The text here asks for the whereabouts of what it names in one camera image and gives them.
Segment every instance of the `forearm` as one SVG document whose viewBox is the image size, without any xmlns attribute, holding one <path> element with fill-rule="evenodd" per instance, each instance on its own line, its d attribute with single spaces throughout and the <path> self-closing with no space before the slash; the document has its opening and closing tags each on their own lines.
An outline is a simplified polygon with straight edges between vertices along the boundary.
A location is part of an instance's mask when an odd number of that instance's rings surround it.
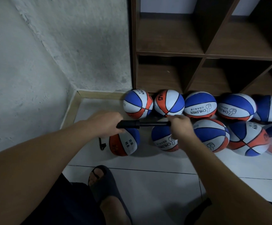
<svg viewBox="0 0 272 225">
<path fill-rule="evenodd" d="M 234 224 L 272 224 L 272 205 L 231 172 L 197 137 L 179 140 L 208 197 Z"/>
<path fill-rule="evenodd" d="M 21 223 L 94 135 L 81 121 L 0 152 L 0 223 Z"/>
</svg>

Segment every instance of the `foot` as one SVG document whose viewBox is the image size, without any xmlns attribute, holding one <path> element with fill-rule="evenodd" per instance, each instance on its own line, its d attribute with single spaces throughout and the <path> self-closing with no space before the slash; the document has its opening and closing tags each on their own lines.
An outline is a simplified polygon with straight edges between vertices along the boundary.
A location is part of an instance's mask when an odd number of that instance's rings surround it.
<svg viewBox="0 0 272 225">
<path fill-rule="evenodd" d="M 95 168 L 89 175 L 88 185 L 92 186 L 99 179 L 104 176 L 104 172 Z M 120 225 L 131 225 L 131 221 L 127 216 L 122 203 L 117 197 L 108 196 L 100 203 L 100 209 L 104 213 L 106 225 L 120 224 Z"/>
</svg>

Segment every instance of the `tile floor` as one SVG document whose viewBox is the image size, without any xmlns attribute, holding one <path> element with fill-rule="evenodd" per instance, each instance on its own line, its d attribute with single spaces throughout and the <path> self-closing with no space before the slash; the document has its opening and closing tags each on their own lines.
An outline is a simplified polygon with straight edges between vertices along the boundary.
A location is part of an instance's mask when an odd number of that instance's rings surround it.
<svg viewBox="0 0 272 225">
<path fill-rule="evenodd" d="M 124 119 L 130 119 L 122 101 L 83 99 L 75 122 L 102 109 L 118 111 Z M 141 143 L 127 157 L 116 157 L 107 148 L 101 151 L 98 139 L 94 139 L 63 173 L 69 181 L 87 183 L 92 167 L 105 165 L 114 174 L 134 224 L 183 224 L 186 214 L 202 202 L 205 189 L 187 155 L 181 150 L 160 151 L 153 145 L 150 132 L 151 128 L 140 129 Z M 216 155 L 244 182 L 272 201 L 272 155 L 245 157 L 228 149 Z"/>
</svg>

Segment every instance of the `shelf board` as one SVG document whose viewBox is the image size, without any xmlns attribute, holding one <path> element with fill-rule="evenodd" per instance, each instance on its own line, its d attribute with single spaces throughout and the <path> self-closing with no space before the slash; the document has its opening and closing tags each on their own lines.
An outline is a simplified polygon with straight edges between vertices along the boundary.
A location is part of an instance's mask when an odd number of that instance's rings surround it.
<svg viewBox="0 0 272 225">
<path fill-rule="evenodd" d="M 258 79 L 242 93 L 247 95 L 272 95 L 272 76 L 269 73 L 266 73 L 263 76 L 258 77 Z"/>
<path fill-rule="evenodd" d="M 221 68 L 199 68 L 189 91 L 206 91 L 213 96 L 231 92 L 225 73 Z"/>
<path fill-rule="evenodd" d="M 189 17 L 155 14 L 140 18 L 137 54 L 203 55 L 201 44 Z"/>
<path fill-rule="evenodd" d="M 272 58 L 272 47 L 253 23 L 228 22 L 218 32 L 209 54 Z"/>
<path fill-rule="evenodd" d="M 171 65 L 139 64 L 137 88 L 150 93 L 162 89 L 172 89 L 183 93 L 177 69 Z"/>
</svg>

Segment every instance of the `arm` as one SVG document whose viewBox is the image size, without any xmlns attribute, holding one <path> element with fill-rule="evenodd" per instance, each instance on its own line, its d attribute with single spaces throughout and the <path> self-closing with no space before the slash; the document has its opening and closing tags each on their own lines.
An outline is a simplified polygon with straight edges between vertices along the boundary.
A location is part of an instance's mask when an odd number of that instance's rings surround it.
<svg viewBox="0 0 272 225">
<path fill-rule="evenodd" d="M 169 116 L 172 135 L 186 152 L 213 205 L 232 224 L 272 224 L 272 205 L 239 179 L 195 135 L 190 119 Z"/>
<path fill-rule="evenodd" d="M 122 130 L 116 112 L 99 112 L 88 120 L 0 152 L 0 224 L 20 224 L 40 204 L 63 169 L 95 137 Z"/>
</svg>

